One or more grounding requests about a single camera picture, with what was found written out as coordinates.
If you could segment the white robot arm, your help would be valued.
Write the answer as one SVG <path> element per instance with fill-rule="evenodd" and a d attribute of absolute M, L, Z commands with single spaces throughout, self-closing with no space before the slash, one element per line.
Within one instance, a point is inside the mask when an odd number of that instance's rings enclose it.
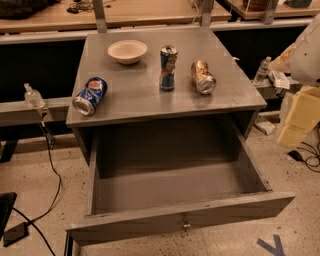
<path fill-rule="evenodd" d="M 281 105 L 275 144 L 283 152 L 298 147 L 320 122 L 320 15 L 296 39 L 289 67 L 302 87 Z"/>

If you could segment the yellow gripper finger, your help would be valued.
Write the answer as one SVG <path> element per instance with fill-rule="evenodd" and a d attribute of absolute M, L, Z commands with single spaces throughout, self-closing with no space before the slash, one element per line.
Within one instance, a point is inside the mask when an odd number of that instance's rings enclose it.
<path fill-rule="evenodd" d="M 296 126 L 285 126 L 278 136 L 277 144 L 285 148 L 295 148 L 301 144 L 307 134 Z"/>
<path fill-rule="evenodd" d="M 320 89 L 304 87 L 293 96 L 286 125 L 298 132 L 309 133 L 320 121 Z"/>

